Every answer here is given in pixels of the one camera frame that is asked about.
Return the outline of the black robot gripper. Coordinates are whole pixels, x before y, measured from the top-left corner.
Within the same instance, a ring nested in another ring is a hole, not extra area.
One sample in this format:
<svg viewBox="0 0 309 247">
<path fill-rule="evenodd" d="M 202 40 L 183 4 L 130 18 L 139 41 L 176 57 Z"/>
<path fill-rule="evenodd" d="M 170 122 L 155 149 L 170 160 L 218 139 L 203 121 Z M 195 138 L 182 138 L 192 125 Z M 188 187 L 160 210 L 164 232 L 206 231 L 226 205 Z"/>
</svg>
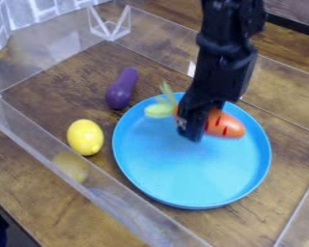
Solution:
<svg viewBox="0 0 309 247">
<path fill-rule="evenodd" d="M 199 143 L 211 111 L 236 102 L 252 77 L 258 49 L 251 37 L 264 30 L 263 0 L 202 0 L 203 24 L 194 82 L 176 112 L 178 133 Z"/>
</svg>

